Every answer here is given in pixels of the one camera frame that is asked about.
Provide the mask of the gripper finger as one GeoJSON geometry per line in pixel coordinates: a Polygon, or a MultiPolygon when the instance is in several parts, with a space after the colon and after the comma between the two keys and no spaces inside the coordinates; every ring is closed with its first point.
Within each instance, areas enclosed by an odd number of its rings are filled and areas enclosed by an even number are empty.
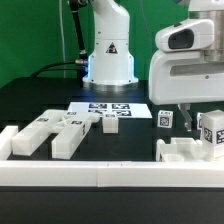
{"type": "Polygon", "coordinates": [[[192,130],[192,117],[189,114],[190,104],[189,103],[179,104],[178,108],[185,119],[185,123],[184,123],[185,128],[188,131],[191,131],[192,130]]]}

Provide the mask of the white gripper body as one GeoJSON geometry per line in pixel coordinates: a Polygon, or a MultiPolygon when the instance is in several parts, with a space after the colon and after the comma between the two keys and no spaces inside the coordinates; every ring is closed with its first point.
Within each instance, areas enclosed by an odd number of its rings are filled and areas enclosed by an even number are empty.
{"type": "Polygon", "coordinates": [[[158,50],[150,64],[149,99],[156,105],[224,101],[224,62],[206,62],[200,51],[158,50]]]}

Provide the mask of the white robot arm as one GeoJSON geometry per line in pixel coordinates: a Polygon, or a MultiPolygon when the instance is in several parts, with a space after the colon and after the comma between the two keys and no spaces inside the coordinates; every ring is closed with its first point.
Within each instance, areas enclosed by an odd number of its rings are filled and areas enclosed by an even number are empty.
{"type": "MultiPolygon", "coordinates": [[[[173,0],[189,17],[156,34],[157,51],[149,69],[149,99],[176,104],[191,124],[192,103],[224,101],[224,0],[173,0]]],[[[118,91],[135,85],[129,52],[129,13],[114,0],[69,0],[71,12],[90,4],[94,12],[94,50],[80,55],[87,65],[86,87],[118,91]]]]}

